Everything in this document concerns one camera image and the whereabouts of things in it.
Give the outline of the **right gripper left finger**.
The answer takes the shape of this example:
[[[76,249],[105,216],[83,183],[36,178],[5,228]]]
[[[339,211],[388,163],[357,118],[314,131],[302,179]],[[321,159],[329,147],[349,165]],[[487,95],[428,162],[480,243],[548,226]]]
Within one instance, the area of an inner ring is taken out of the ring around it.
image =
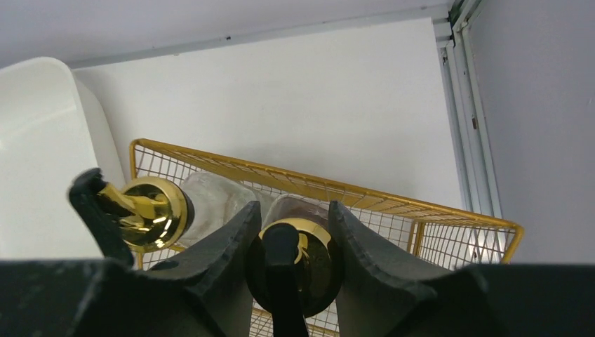
[[[113,258],[4,261],[1,335],[247,336],[245,258],[260,226],[260,204],[249,202],[148,270]]]

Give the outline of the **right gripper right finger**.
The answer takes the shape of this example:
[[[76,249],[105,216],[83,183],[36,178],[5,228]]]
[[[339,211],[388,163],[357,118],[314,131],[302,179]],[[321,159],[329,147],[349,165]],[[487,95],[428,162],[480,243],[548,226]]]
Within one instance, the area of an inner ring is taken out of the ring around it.
[[[593,336],[594,266],[447,270],[400,249],[338,201],[328,210],[345,277],[342,336]]]

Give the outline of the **glass bottle with brown sauce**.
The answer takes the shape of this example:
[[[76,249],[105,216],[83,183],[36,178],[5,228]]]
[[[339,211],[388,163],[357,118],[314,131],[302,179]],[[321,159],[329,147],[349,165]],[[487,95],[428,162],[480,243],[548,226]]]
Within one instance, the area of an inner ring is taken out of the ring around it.
[[[335,300],[343,275],[328,205],[296,194],[277,197],[246,256],[248,288],[272,316],[274,336],[308,336],[306,320]]]

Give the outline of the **clear glass oil bottle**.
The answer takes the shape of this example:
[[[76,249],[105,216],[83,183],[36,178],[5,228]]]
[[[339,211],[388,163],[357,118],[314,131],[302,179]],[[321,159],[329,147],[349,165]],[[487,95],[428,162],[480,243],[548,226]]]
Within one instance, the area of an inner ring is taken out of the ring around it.
[[[192,173],[180,184],[142,176],[119,189],[99,168],[77,176],[68,199],[103,256],[128,266],[134,263],[134,253],[190,247],[251,201],[260,203],[265,216],[274,201],[267,192],[207,171]]]

